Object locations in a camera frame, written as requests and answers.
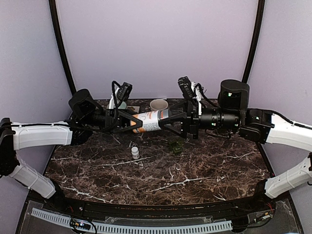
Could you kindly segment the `orange pill bottle grey cap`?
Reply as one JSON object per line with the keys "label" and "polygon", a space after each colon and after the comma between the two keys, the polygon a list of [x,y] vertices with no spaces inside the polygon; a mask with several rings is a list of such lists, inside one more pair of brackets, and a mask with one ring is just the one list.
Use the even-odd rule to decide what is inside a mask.
{"label": "orange pill bottle grey cap", "polygon": [[133,115],[133,117],[142,121],[142,127],[133,129],[133,132],[138,134],[161,130],[159,121],[168,118],[171,114],[169,109],[164,109]]}

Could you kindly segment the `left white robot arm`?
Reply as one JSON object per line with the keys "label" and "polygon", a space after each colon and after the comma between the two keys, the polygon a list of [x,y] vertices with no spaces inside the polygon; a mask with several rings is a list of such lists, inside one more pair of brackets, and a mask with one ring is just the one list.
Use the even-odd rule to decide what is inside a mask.
{"label": "left white robot arm", "polygon": [[13,123],[9,118],[0,122],[0,174],[9,176],[29,190],[49,200],[57,212],[69,208],[69,202],[56,182],[43,176],[17,158],[24,148],[51,145],[82,145],[94,133],[125,132],[142,127],[143,122],[126,110],[105,110],[87,89],[77,91],[69,100],[71,119],[54,123]]}

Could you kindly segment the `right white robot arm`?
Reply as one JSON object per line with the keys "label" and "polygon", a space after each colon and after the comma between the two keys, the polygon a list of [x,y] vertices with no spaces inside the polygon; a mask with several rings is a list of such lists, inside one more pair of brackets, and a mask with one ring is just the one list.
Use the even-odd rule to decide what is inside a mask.
{"label": "right white robot arm", "polygon": [[201,99],[195,94],[203,95],[201,85],[191,85],[188,77],[178,80],[184,101],[180,104],[183,112],[169,115],[159,120],[159,126],[185,138],[191,134],[198,138],[200,129],[224,130],[228,136],[232,133],[246,140],[260,144],[281,144],[312,150],[312,128],[292,121],[282,114],[264,109],[249,108],[248,84],[234,79],[221,82],[217,105],[210,108],[201,107]]}

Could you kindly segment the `floral square plate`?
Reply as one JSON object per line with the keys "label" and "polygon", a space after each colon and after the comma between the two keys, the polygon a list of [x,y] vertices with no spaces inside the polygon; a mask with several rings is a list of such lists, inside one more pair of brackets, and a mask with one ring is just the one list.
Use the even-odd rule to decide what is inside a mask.
{"label": "floral square plate", "polygon": [[127,110],[131,110],[135,113],[139,113],[140,107],[139,106],[127,106]]}

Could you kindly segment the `cream coral pattern mug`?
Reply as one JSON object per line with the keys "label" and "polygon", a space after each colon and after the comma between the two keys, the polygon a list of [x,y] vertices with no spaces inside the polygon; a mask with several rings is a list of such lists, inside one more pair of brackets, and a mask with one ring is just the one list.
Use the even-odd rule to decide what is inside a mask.
{"label": "cream coral pattern mug", "polygon": [[164,99],[154,99],[150,102],[150,108],[152,111],[165,110],[168,106],[168,102]]}

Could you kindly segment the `small white pill bottle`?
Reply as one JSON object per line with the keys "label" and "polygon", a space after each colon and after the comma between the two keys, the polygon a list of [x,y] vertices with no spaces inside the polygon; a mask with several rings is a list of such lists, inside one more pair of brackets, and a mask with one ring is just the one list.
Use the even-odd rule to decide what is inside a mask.
{"label": "small white pill bottle", "polygon": [[134,146],[131,148],[131,154],[134,160],[139,159],[139,149],[138,147]]}

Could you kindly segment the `black front table rail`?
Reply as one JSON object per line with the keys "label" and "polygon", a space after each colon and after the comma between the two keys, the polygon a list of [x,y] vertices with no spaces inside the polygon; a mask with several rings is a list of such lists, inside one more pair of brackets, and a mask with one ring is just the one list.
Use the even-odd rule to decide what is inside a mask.
{"label": "black front table rail", "polygon": [[231,201],[168,206],[118,205],[83,201],[67,197],[46,200],[51,208],[77,217],[125,217],[143,219],[169,219],[212,216],[213,218],[241,218],[253,212],[274,211],[275,201],[247,197]]}

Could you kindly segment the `left black frame post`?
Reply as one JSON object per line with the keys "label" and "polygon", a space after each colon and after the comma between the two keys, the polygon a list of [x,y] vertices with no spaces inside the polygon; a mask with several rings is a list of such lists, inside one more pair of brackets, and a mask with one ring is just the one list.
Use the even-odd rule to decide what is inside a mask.
{"label": "left black frame post", "polygon": [[70,89],[71,95],[73,95],[77,89],[74,84],[74,79],[71,73],[70,65],[68,62],[68,57],[65,51],[64,41],[62,38],[61,27],[60,27],[60,20],[57,10],[57,1],[56,0],[49,0],[49,9],[50,15],[52,20],[52,25],[54,29],[55,39],[58,47],[58,53],[60,56],[60,60],[62,63],[63,71],[65,73],[65,78]]}

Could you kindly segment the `black frame post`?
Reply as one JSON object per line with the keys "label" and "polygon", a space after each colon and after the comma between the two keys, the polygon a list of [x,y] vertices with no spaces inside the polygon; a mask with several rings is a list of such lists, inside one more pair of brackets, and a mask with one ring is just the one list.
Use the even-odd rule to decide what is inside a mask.
{"label": "black frame post", "polygon": [[71,95],[73,95],[77,89],[74,84],[74,79],[71,73],[70,65],[68,62],[68,57],[65,51],[64,41],[62,38],[61,27],[60,27],[60,20],[57,10],[57,1],[56,0],[49,0],[49,9],[50,15],[52,20],[52,25],[54,29],[55,39],[58,47],[58,53],[60,56],[60,60],[62,63],[63,71],[65,73],[65,78],[70,89]]}
{"label": "black frame post", "polygon": [[252,70],[252,65],[254,62],[254,57],[256,54],[256,49],[257,49],[258,40],[260,36],[260,31],[261,31],[264,9],[265,9],[265,0],[258,0],[251,45],[250,45],[244,73],[242,76],[243,83],[248,83],[250,73]]}

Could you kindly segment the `right black frame post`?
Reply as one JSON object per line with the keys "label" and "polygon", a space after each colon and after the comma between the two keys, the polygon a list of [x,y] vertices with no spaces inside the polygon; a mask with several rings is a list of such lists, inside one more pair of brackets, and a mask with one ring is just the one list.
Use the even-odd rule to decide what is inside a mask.
{"label": "right black frame post", "polygon": [[254,62],[254,57],[256,54],[256,49],[257,49],[258,40],[260,36],[260,31],[261,31],[264,9],[265,9],[265,0],[258,0],[251,45],[250,45],[244,73],[242,76],[243,83],[248,83],[250,73],[252,70],[252,65]]}

